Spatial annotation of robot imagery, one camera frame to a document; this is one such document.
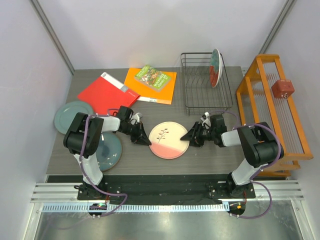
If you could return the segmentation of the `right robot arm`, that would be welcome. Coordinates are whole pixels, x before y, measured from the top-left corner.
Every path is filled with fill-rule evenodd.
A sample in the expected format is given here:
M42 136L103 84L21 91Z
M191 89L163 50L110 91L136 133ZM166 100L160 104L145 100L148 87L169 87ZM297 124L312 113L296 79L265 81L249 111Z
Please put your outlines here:
M242 197L255 176L284 156L278 136L266 122L228 131L221 114L205 113L201 121L195 122L180 140L188 141L191 146L198 148L206 141L212 141L220 148L241 146L244 160L228 174L224 187L229 198Z

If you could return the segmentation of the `red and teal floral plate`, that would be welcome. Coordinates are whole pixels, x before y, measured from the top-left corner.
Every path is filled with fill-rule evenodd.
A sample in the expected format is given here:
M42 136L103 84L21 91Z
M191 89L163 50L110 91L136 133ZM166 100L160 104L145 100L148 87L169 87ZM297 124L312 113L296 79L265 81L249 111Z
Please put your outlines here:
M210 84L213 88L215 88L219 83L219 80L222 75L222 68L222 56L220 54L220 51L217 48L215 48L212 51L209 66L209 79Z

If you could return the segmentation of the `dark blue glazed plate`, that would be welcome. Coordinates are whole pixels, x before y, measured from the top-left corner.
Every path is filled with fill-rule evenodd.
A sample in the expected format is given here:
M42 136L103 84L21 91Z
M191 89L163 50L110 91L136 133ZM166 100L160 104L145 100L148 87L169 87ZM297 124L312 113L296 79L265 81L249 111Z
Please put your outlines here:
M114 167L121 158L122 150L122 143L116 134L108 131L102 132L96 150L99 169L105 172Z

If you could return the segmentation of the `plain grey-green plate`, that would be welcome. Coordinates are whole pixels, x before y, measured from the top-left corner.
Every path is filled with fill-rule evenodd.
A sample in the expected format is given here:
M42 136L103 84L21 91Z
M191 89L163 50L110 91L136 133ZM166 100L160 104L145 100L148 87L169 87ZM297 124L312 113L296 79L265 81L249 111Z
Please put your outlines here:
M65 135L77 113L91 115L93 108L83 101L72 101L62 106L54 116L54 126L63 135Z

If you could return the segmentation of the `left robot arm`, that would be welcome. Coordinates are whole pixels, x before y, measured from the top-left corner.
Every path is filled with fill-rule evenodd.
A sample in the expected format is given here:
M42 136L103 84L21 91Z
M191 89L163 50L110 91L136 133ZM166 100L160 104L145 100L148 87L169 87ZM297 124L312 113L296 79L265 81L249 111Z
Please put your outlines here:
M103 172L100 170L97 149L101 134L120 132L130 136L134 144L150 146L140 114L126 106L120 106L115 115L85 114L75 115L67 130L63 145L77 159L82 172L82 185L79 190L89 191L93 198L100 200L106 193Z

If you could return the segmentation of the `pink and cream plate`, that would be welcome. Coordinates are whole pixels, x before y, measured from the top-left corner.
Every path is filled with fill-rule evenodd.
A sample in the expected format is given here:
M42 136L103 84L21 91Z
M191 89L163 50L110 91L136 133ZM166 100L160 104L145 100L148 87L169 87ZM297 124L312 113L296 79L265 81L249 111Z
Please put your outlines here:
M181 140L187 129L173 121L165 121L156 125L150 132L150 150L159 158L173 160L182 156L189 148L190 142Z

